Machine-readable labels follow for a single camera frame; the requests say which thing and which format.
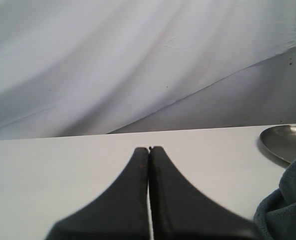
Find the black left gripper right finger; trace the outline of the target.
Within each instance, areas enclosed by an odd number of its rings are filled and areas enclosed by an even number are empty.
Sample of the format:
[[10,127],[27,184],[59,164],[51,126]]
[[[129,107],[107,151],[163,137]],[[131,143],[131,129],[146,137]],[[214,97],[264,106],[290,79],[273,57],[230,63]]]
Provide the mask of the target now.
[[198,191],[161,146],[150,149],[149,195],[156,240],[260,240],[258,227]]

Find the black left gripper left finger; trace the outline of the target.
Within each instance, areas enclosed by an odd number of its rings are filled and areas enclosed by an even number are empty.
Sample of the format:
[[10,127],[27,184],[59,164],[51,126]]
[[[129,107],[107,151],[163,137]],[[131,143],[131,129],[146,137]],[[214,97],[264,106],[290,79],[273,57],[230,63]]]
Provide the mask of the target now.
[[134,150],[128,164],[98,198],[54,224],[48,240],[148,240],[149,151]]

